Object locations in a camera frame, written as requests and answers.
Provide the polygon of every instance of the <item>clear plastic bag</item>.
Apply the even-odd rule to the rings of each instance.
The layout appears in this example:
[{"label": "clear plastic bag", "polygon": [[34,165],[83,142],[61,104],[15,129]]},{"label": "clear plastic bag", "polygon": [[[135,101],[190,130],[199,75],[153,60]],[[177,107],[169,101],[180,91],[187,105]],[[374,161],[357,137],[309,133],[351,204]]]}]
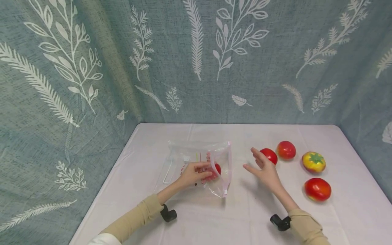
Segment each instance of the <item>clear plastic bag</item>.
[{"label": "clear plastic bag", "polygon": [[169,142],[170,154],[163,164],[155,192],[163,190],[177,180],[190,162],[211,162],[204,171],[211,171],[212,176],[204,181],[196,182],[188,191],[179,193],[176,198],[189,195],[197,198],[211,196],[220,198],[227,196],[231,182],[231,143],[230,142]]}]

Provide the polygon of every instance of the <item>red tomato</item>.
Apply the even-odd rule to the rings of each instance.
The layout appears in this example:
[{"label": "red tomato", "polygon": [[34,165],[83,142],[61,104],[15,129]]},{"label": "red tomato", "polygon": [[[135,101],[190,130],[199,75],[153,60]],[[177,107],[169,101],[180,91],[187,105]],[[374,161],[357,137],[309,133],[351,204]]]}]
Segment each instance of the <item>red tomato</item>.
[{"label": "red tomato", "polygon": [[216,164],[215,164],[215,168],[216,168],[216,170],[218,171],[219,175],[221,175],[222,169],[220,168],[219,164],[216,163]]},{"label": "red tomato", "polygon": [[295,157],[297,151],[290,141],[282,141],[278,144],[276,152],[282,159],[290,160]]},{"label": "red tomato", "polygon": [[321,178],[312,178],[305,182],[306,195],[313,201],[325,201],[332,193],[331,186]]},{"label": "red tomato", "polygon": [[278,163],[278,156],[275,154],[275,152],[271,149],[264,148],[260,150],[261,153],[263,153],[268,160],[270,160],[273,164]]}]

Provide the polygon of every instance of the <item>tomato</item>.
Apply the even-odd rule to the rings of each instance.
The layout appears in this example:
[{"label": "tomato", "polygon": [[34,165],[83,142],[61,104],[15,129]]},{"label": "tomato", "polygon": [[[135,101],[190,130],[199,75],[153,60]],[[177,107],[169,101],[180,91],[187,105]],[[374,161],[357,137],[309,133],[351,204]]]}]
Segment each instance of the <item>tomato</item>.
[{"label": "tomato", "polygon": [[276,152],[280,158],[284,160],[291,160],[295,157],[297,151],[290,141],[282,141],[278,144]]},{"label": "tomato", "polygon": [[325,201],[332,193],[331,186],[321,178],[312,178],[305,182],[306,195],[313,201]]},{"label": "tomato", "polygon": [[275,152],[271,149],[264,148],[260,150],[261,153],[263,153],[268,160],[270,160],[273,164],[278,163],[278,156],[275,154]]},{"label": "tomato", "polygon": [[219,164],[215,163],[215,168],[218,171],[219,175],[221,175],[222,169],[220,168]]},{"label": "tomato", "polygon": [[323,172],[327,166],[323,156],[313,151],[308,151],[302,156],[302,164],[307,171],[312,173]]}]

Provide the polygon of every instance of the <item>fabric backdrop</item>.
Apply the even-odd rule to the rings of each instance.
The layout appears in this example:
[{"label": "fabric backdrop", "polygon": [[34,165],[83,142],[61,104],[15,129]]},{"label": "fabric backdrop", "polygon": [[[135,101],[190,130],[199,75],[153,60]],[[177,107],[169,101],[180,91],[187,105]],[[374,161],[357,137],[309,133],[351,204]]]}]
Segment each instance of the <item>fabric backdrop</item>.
[{"label": "fabric backdrop", "polygon": [[2,1],[0,243],[67,244],[140,122],[335,124],[392,200],[391,9]]}]

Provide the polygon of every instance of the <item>beige sleeve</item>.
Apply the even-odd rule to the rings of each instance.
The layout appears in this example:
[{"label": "beige sleeve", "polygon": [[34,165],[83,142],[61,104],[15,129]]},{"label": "beige sleeve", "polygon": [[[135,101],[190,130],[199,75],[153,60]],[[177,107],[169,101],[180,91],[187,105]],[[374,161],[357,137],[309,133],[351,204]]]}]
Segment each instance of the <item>beige sleeve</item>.
[{"label": "beige sleeve", "polygon": [[321,225],[307,212],[294,209],[289,212],[291,232],[302,245],[330,245]]},{"label": "beige sleeve", "polygon": [[139,203],[134,209],[118,218],[100,234],[114,235],[120,243],[126,241],[138,228],[151,222],[163,210],[156,194]]}]

